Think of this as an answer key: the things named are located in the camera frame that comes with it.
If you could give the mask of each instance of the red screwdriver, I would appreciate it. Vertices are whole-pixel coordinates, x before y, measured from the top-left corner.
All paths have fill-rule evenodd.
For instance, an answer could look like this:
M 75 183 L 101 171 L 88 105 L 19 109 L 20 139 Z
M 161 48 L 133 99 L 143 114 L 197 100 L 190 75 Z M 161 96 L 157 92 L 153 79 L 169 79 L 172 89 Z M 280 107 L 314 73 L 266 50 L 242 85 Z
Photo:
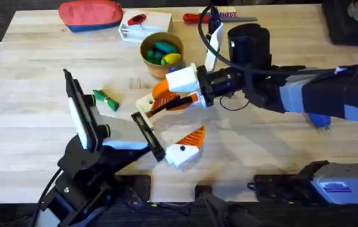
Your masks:
M 200 15 L 194 13 L 185 13 L 183 15 L 183 21 L 185 23 L 197 23 L 200 19 Z M 205 15 L 203 17 L 203 23 L 208 23 L 210 17 Z M 234 18 L 221 18 L 222 22 L 250 22 L 250 21 L 257 21 L 255 17 L 234 17 Z

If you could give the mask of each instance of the cable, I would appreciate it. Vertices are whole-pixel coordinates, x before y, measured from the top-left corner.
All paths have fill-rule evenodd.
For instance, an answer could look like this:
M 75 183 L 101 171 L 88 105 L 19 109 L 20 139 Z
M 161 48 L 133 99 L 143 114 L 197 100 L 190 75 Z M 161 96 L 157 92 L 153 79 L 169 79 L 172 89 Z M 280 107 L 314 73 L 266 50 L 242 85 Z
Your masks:
M 189 202 L 186 202 L 186 203 L 184 203 L 183 205 L 181 205 L 181 204 L 175 204 L 175 203 L 173 203 L 173 202 L 161 202 L 161 204 L 163 204 L 163 205 L 168 205 L 168 206 L 174 206 L 174 207 L 186 207 L 186 206 L 190 205 Z
M 6 227 L 14 226 L 15 224 L 26 221 L 29 218 L 31 218 L 31 216 L 23 216 L 23 217 L 16 219 L 14 221 L 2 222 L 2 223 L 0 223 L 0 226 L 6 226 Z
M 128 206 L 130 209 L 132 209 L 133 211 L 135 211 L 135 212 L 140 212 L 140 213 L 143 213 L 143 214 L 149 214 L 149 215 L 155 215 L 155 216 L 162 216 L 162 215 L 165 215 L 165 214 L 169 214 L 169 213 L 174 212 L 173 210 L 170 210 L 170 211 L 167 211 L 167 212 L 163 212 L 163 213 L 146 212 L 146 211 L 140 211 L 139 209 L 132 207 L 131 205 L 129 205 L 129 204 L 126 203 L 126 202 L 125 202 L 124 204 L 125 204 L 126 206 Z
M 201 26 L 201 22 L 202 22 L 202 18 L 206 15 L 206 13 L 208 12 L 208 10 L 211 9 L 213 5 L 210 4 L 209 6 L 207 6 L 203 12 L 200 14 L 200 18 L 198 20 L 198 33 L 201 37 L 201 40 L 203 41 L 203 43 L 205 44 L 205 46 L 207 47 L 207 49 L 209 51 L 211 51 L 211 53 L 213 55 L 215 55 L 217 57 L 217 59 L 219 59 L 220 61 L 222 61 L 223 63 L 227 64 L 228 66 L 231 66 L 235 69 L 238 69 L 240 71 L 244 71 L 244 72 L 249 72 L 249 73 L 254 73 L 254 74 L 269 74 L 269 75 L 273 75 L 273 76 L 286 76 L 286 75 L 302 75 L 302 74 L 319 74 L 319 73 L 324 73 L 324 72 L 328 72 L 328 71 L 334 71 L 335 69 L 314 69 L 314 70 L 305 70 L 305 71 L 292 71 L 292 72 L 286 72 L 286 71 L 281 71 L 281 72 L 277 72 L 277 71 L 269 71 L 269 70 L 260 70 L 260 69 L 250 69 L 250 68 L 246 68 L 237 64 L 234 64 L 233 62 L 230 62 L 228 59 L 226 59 L 224 56 L 220 55 L 208 42 L 208 40 L 205 38 L 204 32 L 203 32 L 203 28 Z
M 39 216 L 40 206 L 41 206 L 42 200 L 43 200 L 44 196 L 47 194 L 48 190 L 50 189 L 52 183 L 54 183 L 55 179 L 60 174 L 60 172 L 61 172 L 61 169 L 58 169 L 57 172 L 55 172 L 54 176 L 52 176 L 52 178 L 48 182 L 47 186 L 45 186 L 44 190 L 42 191 L 40 199 L 39 199 L 39 202 L 37 203 L 37 206 L 35 207 L 35 210 L 34 210 L 34 213 L 33 213 L 33 219 L 32 219 L 32 222 L 30 224 L 30 227 L 35 227 L 35 224 L 37 222 L 37 218 Z
M 168 209 L 169 211 L 167 212 L 162 212 L 162 213 L 156 213 L 156 212 L 148 212 L 148 211 L 141 211 L 131 205 L 129 205 L 128 203 L 124 203 L 126 206 L 128 206 L 129 208 L 131 208 L 133 211 L 136 211 L 136 212 L 140 212 L 140 213 L 143 213 L 143 214 L 149 214 L 149 215 L 156 215 L 156 216 L 161 216 L 161 215 L 165 215 L 165 214 L 169 214 L 169 213 L 172 213 L 172 212 L 177 212 L 178 214 L 181 214 L 183 215 L 184 217 L 188 217 L 190 214 L 191 214 L 191 208 L 190 208 L 190 203 L 187 203 L 187 205 L 185 206 L 181 206 L 179 209 L 176 209 L 176 208 L 171 208 L 171 207 L 168 207 L 168 206 L 163 206 L 163 205 L 158 205 L 158 204 L 155 204 L 156 206 L 149 206 L 147 205 L 148 207 L 159 207 L 161 209 Z M 189 211 L 188 213 L 184 213 L 181 211 L 181 209 L 183 208 L 186 208 L 188 207 L 189 208 Z
M 247 104 L 245 104 L 243 107 L 236 108 L 236 109 L 229 109 L 228 107 L 226 107 L 226 106 L 224 106 L 224 105 L 222 104 L 222 99 L 223 99 L 224 97 L 226 97 L 226 96 L 221 96 L 221 98 L 219 99 L 219 104 L 221 105 L 222 108 L 224 108 L 224 109 L 226 109 L 226 110 L 229 110 L 229 111 L 242 110 L 242 109 L 246 108 L 246 107 L 249 105 L 249 102 L 250 102 L 250 101 L 248 100 Z

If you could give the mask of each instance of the red pouch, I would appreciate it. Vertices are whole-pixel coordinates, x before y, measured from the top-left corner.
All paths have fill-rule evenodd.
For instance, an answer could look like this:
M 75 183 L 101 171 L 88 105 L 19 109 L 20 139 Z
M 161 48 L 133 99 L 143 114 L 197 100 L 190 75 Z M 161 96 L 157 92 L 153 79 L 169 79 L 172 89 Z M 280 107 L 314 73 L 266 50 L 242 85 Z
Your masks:
M 58 13 L 72 32 L 118 26 L 123 14 L 121 5 L 110 0 L 70 1 L 62 3 Z

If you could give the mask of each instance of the blue label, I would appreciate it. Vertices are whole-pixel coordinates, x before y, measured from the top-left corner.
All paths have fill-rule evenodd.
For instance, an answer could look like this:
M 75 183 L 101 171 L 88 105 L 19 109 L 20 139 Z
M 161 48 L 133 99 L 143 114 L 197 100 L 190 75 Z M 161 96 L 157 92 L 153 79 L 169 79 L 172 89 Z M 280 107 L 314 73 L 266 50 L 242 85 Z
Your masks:
M 351 192 L 351 189 L 344 182 L 323 182 L 320 183 L 326 192 Z

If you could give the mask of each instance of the label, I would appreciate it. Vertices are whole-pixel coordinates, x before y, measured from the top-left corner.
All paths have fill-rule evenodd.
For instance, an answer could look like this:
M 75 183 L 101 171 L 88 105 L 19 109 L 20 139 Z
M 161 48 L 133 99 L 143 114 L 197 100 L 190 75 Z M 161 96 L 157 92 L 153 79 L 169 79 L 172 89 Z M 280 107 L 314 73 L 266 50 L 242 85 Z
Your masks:
M 328 192 L 351 192 L 351 189 L 344 182 L 322 182 L 322 188 Z
M 234 18 L 236 17 L 236 9 L 233 6 L 218 6 L 217 7 L 221 18 Z M 200 8 L 198 13 L 201 13 L 204 9 Z

